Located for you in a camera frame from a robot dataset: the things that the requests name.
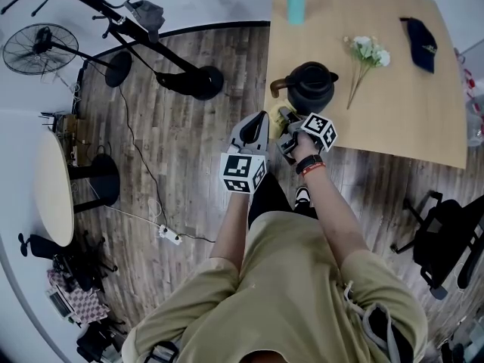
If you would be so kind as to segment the person's right hand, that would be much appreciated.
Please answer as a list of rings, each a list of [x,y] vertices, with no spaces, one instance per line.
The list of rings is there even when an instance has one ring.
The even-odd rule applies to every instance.
[[[315,146],[311,136],[304,131],[297,134],[297,145],[292,151],[292,156],[297,163],[313,155],[319,155],[319,149]]]

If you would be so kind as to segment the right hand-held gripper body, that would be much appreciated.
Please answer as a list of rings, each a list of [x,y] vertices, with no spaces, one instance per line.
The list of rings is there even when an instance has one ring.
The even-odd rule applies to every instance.
[[[299,132],[304,131],[309,134],[319,152],[328,152],[337,139],[337,131],[331,120],[317,113],[310,113],[306,117],[300,117],[304,119],[304,123],[300,127],[287,125],[282,129],[281,136],[276,141],[279,151],[289,164],[296,162],[291,153],[297,145],[297,134]]]

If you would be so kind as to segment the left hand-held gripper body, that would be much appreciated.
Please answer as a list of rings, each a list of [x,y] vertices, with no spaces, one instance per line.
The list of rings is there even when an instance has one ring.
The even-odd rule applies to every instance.
[[[227,191],[254,194],[268,172],[268,148],[259,149],[258,139],[249,143],[231,133],[226,152],[221,153],[219,177]]]

